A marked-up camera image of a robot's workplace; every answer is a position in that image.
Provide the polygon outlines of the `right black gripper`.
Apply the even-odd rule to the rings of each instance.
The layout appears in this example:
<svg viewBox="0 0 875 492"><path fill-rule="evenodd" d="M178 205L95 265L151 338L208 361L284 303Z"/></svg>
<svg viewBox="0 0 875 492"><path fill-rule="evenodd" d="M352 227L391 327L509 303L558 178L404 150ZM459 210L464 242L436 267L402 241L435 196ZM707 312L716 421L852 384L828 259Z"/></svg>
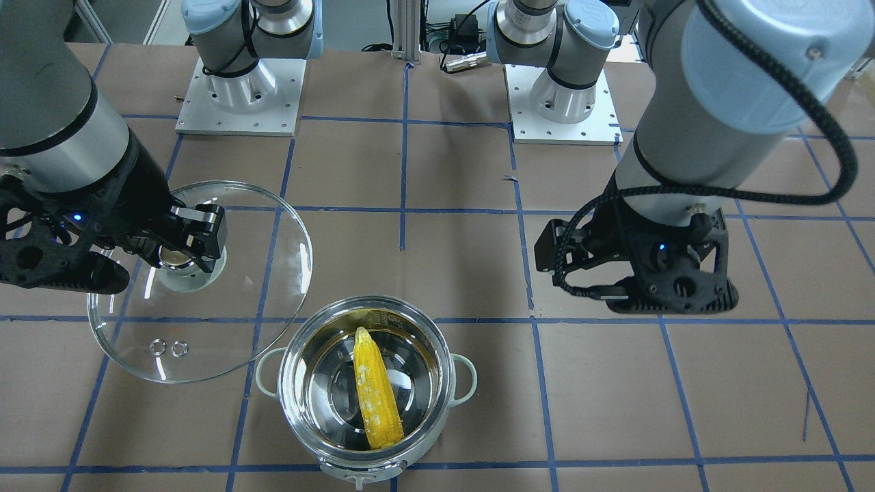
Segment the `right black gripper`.
<svg viewBox="0 0 875 492"><path fill-rule="evenodd" d="M227 242L225 209L182 206L135 135L107 177L72 192L31 191L4 175L1 206L1 280L25 289L122 292L129 272L101 254L113 248L157 269L163 248L165 268L212 274Z"/></svg>

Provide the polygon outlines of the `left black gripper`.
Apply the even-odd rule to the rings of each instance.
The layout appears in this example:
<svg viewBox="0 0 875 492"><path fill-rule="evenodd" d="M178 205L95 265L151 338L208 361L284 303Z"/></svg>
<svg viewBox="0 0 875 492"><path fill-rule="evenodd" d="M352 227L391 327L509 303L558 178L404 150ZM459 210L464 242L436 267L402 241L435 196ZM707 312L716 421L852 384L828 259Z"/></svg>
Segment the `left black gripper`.
<svg viewBox="0 0 875 492"><path fill-rule="evenodd" d="M621 314L718 314L734 309L740 293L728 276L728 231L721 211L688 215L684 226L652 221L630 200L689 192L704 186L663 184L619 189L610 178L603 194L569 221L548 222L535 243L535 267L551 272L554 286L574 296L602 300ZM627 262L632 276L614 284L572 286L567 277L609 262Z"/></svg>

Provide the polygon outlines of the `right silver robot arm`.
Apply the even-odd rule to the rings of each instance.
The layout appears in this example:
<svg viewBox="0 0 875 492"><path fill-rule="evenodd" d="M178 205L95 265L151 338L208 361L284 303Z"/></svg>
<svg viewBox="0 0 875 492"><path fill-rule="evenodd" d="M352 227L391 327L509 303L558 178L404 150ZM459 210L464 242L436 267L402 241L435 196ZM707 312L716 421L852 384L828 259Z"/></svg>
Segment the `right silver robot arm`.
<svg viewBox="0 0 875 492"><path fill-rule="evenodd" d="M165 175L63 40L75 1L2 3L2 282L116 294L139 256L173 292L227 261L226 213ZM324 50L319 1L185 1L199 52L177 128L293 134L304 63Z"/></svg>

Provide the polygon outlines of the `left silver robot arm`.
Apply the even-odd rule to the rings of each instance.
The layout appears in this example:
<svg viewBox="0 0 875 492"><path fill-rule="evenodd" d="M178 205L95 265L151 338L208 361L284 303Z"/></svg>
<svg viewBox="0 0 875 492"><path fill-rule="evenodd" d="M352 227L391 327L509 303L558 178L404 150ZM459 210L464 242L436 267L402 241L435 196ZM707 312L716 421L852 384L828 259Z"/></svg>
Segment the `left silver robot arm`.
<svg viewBox="0 0 875 492"><path fill-rule="evenodd" d="M870 1L644 1L640 35L654 94L604 192L552 220L535 267L615 312L734 309L721 203L836 202L859 160L826 107L873 43ZM839 162L822 194L741 184L794 127L812 121Z"/></svg>

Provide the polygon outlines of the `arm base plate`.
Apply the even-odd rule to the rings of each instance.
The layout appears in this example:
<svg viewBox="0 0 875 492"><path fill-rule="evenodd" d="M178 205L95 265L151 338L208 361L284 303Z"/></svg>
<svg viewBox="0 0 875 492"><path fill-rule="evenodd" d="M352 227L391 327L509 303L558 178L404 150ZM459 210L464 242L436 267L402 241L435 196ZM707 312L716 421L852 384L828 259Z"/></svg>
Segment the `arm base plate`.
<svg viewBox="0 0 875 492"><path fill-rule="evenodd" d="M612 146L624 141L604 72L583 90L560 86L546 68L536 66L508 65L505 75L515 142Z"/></svg>
<svg viewBox="0 0 875 492"><path fill-rule="evenodd" d="M175 130L184 135L293 137L307 61L260 59L249 74L221 78L198 60Z"/></svg>

